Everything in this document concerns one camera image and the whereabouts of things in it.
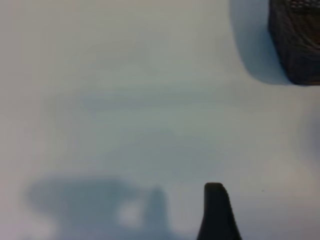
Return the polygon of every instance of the black object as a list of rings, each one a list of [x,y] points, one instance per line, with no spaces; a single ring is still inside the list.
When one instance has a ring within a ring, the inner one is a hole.
[[[204,186],[204,214],[197,240],[242,240],[228,193],[221,183]]]

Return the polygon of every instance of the textured surface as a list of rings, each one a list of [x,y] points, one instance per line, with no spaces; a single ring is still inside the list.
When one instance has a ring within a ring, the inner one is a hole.
[[[0,1],[1,239],[195,239],[207,182],[243,239],[319,239],[320,88],[286,81],[267,13]]]

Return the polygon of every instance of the white table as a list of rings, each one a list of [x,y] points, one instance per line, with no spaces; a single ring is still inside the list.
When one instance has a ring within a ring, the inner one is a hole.
[[[1,1],[1,239],[195,239],[206,182],[243,239],[316,239],[320,88],[288,83],[267,12]]]

